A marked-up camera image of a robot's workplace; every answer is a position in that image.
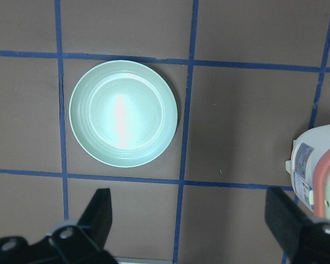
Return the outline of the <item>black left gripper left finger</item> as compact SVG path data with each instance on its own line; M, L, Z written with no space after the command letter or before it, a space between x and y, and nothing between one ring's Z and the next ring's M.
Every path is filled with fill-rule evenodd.
M99 248L104 248L112 226L112 200L109 188L96 190L77 226Z

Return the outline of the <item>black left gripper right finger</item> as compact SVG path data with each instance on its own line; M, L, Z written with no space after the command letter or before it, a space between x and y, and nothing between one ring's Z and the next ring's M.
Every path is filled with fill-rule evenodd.
M286 255L317 255L317 222L304 214L278 187L266 191L265 222Z

